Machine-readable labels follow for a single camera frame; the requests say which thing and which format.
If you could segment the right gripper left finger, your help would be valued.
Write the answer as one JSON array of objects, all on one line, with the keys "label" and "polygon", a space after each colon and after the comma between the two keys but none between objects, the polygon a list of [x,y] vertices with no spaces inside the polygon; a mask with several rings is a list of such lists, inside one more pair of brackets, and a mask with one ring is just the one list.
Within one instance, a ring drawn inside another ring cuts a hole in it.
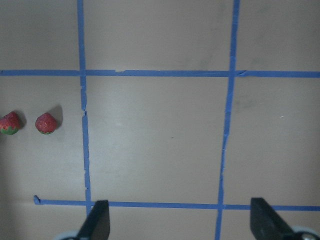
[{"label": "right gripper left finger", "polygon": [[97,201],[76,235],[77,240],[107,240],[110,236],[109,201]]}]

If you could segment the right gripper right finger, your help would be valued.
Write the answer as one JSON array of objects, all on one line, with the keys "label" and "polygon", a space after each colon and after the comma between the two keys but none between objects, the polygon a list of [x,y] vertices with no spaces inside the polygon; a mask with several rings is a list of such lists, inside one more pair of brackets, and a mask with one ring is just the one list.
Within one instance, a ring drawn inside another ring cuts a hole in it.
[{"label": "right gripper right finger", "polygon": [[262,197],[250,200],[250,230],[256,240],[293,240],[295,232]]}]

